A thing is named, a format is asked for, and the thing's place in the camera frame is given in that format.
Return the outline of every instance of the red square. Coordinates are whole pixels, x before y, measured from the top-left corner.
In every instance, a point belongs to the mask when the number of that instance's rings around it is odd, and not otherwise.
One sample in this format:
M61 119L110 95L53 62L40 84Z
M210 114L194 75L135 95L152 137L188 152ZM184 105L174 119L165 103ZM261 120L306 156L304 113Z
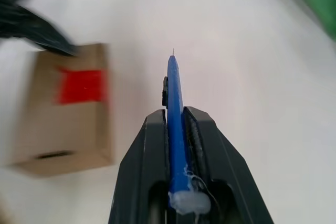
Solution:
M64 77L58 102L100 102L102 100L101 70L72 71L61 68Z

